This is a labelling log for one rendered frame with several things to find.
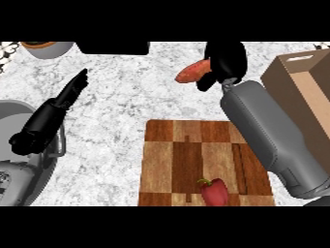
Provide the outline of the orange sweet potato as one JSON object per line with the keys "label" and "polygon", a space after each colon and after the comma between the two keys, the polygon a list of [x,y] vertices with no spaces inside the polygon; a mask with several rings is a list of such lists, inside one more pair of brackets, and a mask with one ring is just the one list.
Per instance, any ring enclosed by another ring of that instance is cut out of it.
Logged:
{"label": "orange sweet potato", "polygon": [[188,65],[176,74],[175,81],[178,83],[188,83],[197,81],[204,73],[210,71],[210,60],[200,60]]}

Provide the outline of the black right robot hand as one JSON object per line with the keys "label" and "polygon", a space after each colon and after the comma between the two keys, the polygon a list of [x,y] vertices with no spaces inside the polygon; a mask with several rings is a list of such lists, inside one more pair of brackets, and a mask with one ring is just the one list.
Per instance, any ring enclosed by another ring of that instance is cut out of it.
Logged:
{"label": "black right robot hand", "polygon": [[237,84],[247,72],[246,49],[240,42],[207,42],[204,58],[210,60],[210,70],[196,81],[197,89],[209,90],[213,83],[227,79]]}

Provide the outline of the black flat appliance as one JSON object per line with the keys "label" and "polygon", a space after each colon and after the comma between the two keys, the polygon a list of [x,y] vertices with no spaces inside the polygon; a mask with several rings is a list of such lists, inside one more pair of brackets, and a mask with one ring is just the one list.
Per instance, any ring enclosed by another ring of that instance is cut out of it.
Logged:
{"label": "black flat appliance", "polygon": [[148,42],[76,42],[84,54],[145,55]]}

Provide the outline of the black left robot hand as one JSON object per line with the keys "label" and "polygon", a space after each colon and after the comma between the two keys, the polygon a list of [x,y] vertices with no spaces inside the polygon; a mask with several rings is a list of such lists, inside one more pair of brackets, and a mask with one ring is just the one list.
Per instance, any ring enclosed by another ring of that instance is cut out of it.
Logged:
{"label": "black left robot hand", "polygon": [[87,70],[82,69],[70,79],[56,98],[38,107],[23,124],[22,130],[11,135],[8,144],[17,155],[38,154],[48,145],[63,124],[66,112],[87,86]]}

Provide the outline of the checkered wooden cutting board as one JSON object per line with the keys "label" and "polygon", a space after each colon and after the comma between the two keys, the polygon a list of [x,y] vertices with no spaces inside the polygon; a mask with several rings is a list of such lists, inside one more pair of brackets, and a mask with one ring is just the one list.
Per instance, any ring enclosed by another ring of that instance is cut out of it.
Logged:
{"label": "checkered wooden cutting board", "polygon": [[200,206],[200,187],[221,179],[229,206],[274,205],[265,169],[228,121],[145,123],[138,203]]}

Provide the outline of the brown cardboard box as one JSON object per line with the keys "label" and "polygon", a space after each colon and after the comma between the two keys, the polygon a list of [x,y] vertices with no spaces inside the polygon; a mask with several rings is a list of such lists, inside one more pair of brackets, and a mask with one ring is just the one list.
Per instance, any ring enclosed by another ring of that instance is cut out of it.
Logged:
{"label": "brown cardboard box", "polygon": [[330,175],[330,48],[278,55],[259,78]]}

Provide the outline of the red bell pepper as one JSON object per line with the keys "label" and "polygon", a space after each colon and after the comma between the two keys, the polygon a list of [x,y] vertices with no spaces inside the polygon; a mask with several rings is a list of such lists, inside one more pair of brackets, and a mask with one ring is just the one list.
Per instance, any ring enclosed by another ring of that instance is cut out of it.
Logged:
{"label": "red bell pepper", "polygon": [[219,178],[212,180],[201,178],[197,182],[201,184],[200,192],[206,206],[225,206],[228,193],[222,180]]}

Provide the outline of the grey pot with brown contents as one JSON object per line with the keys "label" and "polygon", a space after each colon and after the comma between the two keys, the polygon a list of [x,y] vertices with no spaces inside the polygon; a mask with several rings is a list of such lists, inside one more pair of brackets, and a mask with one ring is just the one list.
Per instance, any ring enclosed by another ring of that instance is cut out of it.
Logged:
{"label": "grey pot with brown contents", "polygon": [[38,59],[54,59],[70,49],[72,42],[22,42],[29,54]]}

